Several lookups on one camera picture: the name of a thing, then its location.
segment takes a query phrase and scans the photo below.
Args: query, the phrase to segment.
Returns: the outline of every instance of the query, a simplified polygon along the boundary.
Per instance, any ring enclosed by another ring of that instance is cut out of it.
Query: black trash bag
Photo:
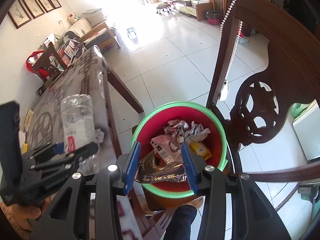
[[[222,13],[220,10],[209,10],[207,11],[206,16],[208,19],[220,19]]]

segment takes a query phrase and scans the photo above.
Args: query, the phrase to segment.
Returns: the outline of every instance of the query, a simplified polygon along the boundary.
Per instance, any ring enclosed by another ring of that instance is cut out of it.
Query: yellow object
[[[195,154],[202,156],[205,161],[212,156],[210,150],[202,142],[192,142],[190,148]]]
[[[22,145],[22,154],[26,153],[28,151],[28,144],[24,143]]]

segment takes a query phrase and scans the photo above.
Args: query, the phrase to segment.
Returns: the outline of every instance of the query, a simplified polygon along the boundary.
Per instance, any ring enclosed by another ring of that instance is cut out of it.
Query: white pearl strap
[[[224,16],[223,20],[222,20],[222,23],[221,23],[221,26],[220,26],[220,35],[222,36],[222,30],[223,30],[223,25],[224,23],[226,22],[228,16],[229,16],[229,13],[231,12],[231,9],[233,8],[233,6],[235,5],[237,0],[233,0],[226,12],[226,15]],[[235,54],[236,54],[236,49],[237,49],[237,46],[238,46],[238,42],[239,42],[239,37],[240,37],[240,34],[241,34],[241,29],[242,29],[242,21],[240,21],[240,24],[239,24],[239,29],[238,29],[238,33],[237,33],[237,38],[236,38],[236,43],[233,47],[233,51],[232,51],[232,55],[231,55],[231,59],[230,59],[230,62],[229,62],[229,66],[228,66],[228,70],[227,70],[227,74],[226,74],[226,77],[225,77],[225,81],[227,80],[228,78],[228,75],[229,75],[229,71],[230,71],[230,68],[231,68],[231,65],[232,65],[232,62],[233,62],[233,59],[235,57]]]

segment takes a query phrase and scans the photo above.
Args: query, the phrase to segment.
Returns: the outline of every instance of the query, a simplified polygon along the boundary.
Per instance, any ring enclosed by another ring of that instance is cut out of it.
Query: person's leg
[[[191,224],[197,215],[193,205],[178,207],[165,232],[163,240],[190,240]]]

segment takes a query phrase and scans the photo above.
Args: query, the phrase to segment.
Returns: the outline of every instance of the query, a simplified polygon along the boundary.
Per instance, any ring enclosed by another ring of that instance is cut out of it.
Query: green rim
[[[133,134],[133,137],[132,137],[131,147],[132,147],[133,143],[137,140],[138,134],[140,133],[142,127],[146,124],[146,122],[151,117],[153,117],[155,114],[161,112],[164,109],[167,109],[170,107],[175,107],[175,106],[186,106],[186,107],[191,107],[196,110],[199,110],[202,113],[204,113],[206,116],[208,116],[214,122],[214,124],[217,126],[218,131],[221,136],[221,140],[222,140],[222,154],[221,154],[221,159],[220,159],[220,162],[218,165],[218,169],[220,171],[223,171],[223,169],[225,168],[225,166],[227,165],[227,162],[228,162],[228,160],[226,159],[226,156],[227,156],[226,134],[224,132],[222,124],[220,123],[219,119],[215,116],[215,114],[211,110],[209,110],[209,109],[205,108],[204,106],[201,106],[197,103],[188,102],[188,101],[177,101],[177,102],[167,103],[165,105],[162,105],[162,106],[159,106],[158,108],[156,108],[149,115],[147,115],[145,118],[143,118],[143,120],[140,122],[140,124],[136,128],[136,130]],[[160,189],[158,187],[153,186],[152,184],[142,184],[142,186],[145,189],[147,189],[148,191],[152,192],[153,194],[156,194],[160,197],[165,197],[165,198],[184,198],[184,197],[190,197],[193,195],[192,190],[181,191],[181,192],[172,192],[172,191]]]

